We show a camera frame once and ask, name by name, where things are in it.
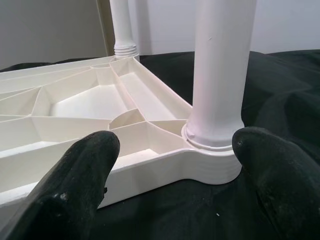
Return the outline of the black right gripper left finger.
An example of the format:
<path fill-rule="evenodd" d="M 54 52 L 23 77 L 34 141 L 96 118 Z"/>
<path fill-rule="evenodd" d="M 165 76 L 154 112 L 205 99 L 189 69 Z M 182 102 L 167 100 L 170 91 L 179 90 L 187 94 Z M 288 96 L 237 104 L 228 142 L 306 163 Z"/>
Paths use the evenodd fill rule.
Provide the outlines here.
<path fill-rule="evenodd" d="M 108 130 L 72 144 L 23 200 L 0 240 L 88 240 L 120 148 Z"/>

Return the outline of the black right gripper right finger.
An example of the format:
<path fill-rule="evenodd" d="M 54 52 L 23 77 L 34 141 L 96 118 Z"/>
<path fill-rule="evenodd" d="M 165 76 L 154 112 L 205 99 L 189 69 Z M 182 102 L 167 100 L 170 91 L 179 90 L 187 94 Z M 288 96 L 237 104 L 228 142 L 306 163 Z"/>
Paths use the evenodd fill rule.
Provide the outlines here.
<path fill-rule="evenodd" d="M 320 166 L 264 128 L 237 130 L 232 148 L 281 240 L 320 240 Z"/>

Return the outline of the white plastic table top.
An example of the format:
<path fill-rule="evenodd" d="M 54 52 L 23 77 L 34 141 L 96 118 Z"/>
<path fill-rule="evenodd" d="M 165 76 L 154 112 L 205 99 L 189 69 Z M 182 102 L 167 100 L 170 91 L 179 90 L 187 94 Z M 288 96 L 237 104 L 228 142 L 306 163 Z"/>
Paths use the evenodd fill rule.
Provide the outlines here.
<path fill-rule="evenodd" d="M 233 181 L 241 164 L 231 147 L 197 149 L 182 135 L 191 110 L 132 57 L 0 73 L 0 215 L 17 208 L 73 143 L 99 130 L 120 141 L 102 207 L 179 180 Z"/>

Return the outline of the white plastic table leg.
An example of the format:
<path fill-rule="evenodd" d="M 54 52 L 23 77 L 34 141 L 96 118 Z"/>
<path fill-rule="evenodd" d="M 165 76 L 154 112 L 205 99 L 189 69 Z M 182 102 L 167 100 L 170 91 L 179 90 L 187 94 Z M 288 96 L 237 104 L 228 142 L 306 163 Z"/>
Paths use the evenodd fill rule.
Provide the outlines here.
<path fill-rule="evenodd" d="M 257 0 L 197 0 L 192 111 L 184 134 L 209 151 L 230 148 L 241 117 Z"/>
<path fill-rule="evenodd" d="M 138 56 L 133 39 L 129 1 L 109 0 L 114 31 L 114 54 L 118 59 Z"/>

